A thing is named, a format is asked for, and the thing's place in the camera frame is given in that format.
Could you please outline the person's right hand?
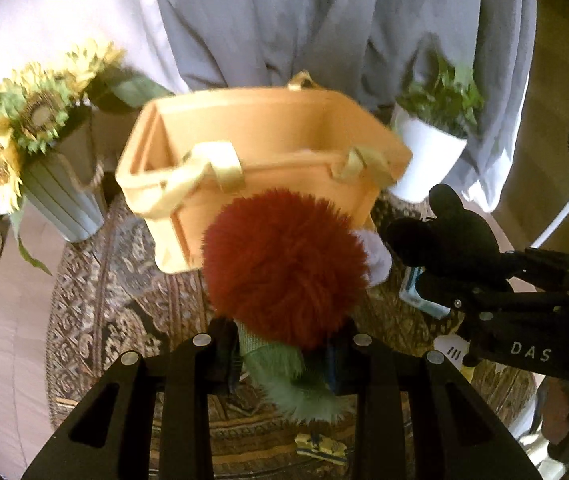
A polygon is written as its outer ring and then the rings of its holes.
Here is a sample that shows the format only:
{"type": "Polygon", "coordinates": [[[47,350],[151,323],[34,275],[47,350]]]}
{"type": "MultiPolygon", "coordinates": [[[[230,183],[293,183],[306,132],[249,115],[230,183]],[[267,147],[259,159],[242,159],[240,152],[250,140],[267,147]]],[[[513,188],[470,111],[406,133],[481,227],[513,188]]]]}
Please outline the person's right hand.
{"type": "Polygon", "coordinates": [[[543,436],[552,444],[560,444],[569,434],[569,389],[560,379],[549,379],[541,414],[543,436]]]}

